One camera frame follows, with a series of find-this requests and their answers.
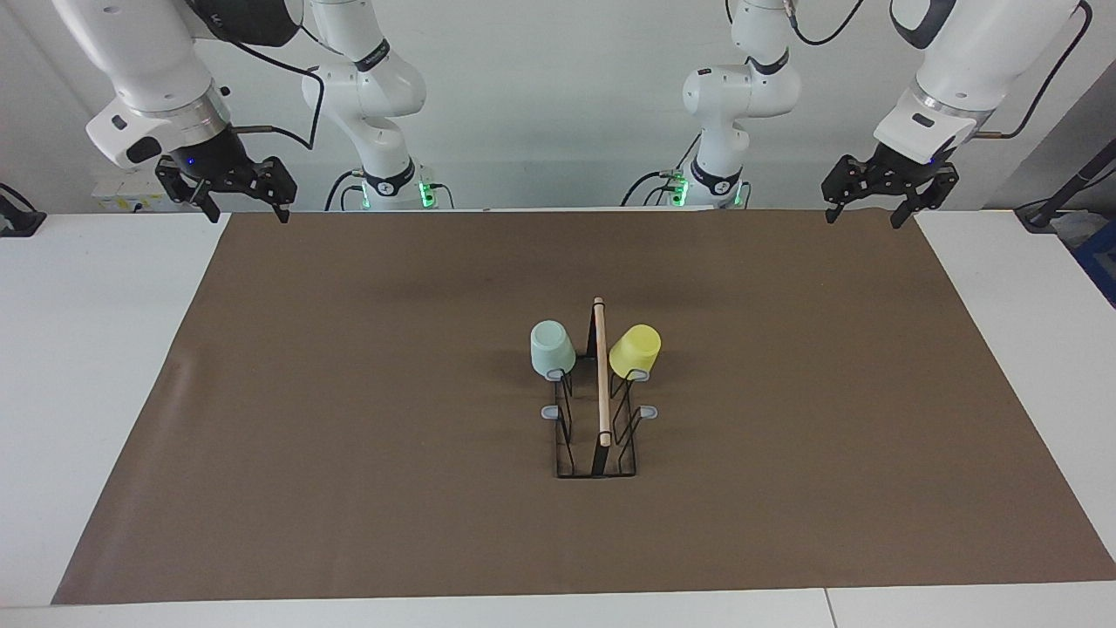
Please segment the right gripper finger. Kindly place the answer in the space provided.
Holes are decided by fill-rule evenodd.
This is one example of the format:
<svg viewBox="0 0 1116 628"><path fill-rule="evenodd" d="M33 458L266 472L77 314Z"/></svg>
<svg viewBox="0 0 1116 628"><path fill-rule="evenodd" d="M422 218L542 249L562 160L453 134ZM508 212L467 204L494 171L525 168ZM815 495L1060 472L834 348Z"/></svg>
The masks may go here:
<svg viewBox="0 0 1116 628"><path fill-rule="evenodd" d="M217 224L221 211L211 199L211 183L202 178L195 184L187 183L187 177L179 168L171 156L160 156L155 164L155 176L167 192L169 199L175 203L191 204L204 214L209 222Z"/></svg>
<svg viewBox="0 0 1116 628"><path fill-rule="evenodd" d="M296 182L278 156L254 163L254 199L266 202L279 222L287 225L296 201Z"/></svg>

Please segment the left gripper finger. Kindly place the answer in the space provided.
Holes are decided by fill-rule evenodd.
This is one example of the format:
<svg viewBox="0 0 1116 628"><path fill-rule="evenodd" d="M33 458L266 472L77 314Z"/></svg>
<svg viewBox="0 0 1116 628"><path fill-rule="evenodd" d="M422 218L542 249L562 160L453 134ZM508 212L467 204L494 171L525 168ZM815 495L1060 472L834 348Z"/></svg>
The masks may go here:
<svg viewBox="0 0 1116 628"><path fill-rule="evenodd" d="M908 218L925 209L939 209L944 204L949 194L959 182L956 167L942 167L929 178L929 186L922 192L914 189L912 184L905 187L905 199L901 202L896 211L889 215L889 226L893 229L903 228Z"/></svg>
<svg viewBox="0 0 1116 628"><path fill-rule="evenodd" d="M853 155L841 155L834 163L833 171L822 180L822 199L830 204L825 212L829 225L837 222L849 203L870 195L869 166L868 160L856 160Z"/></svg>

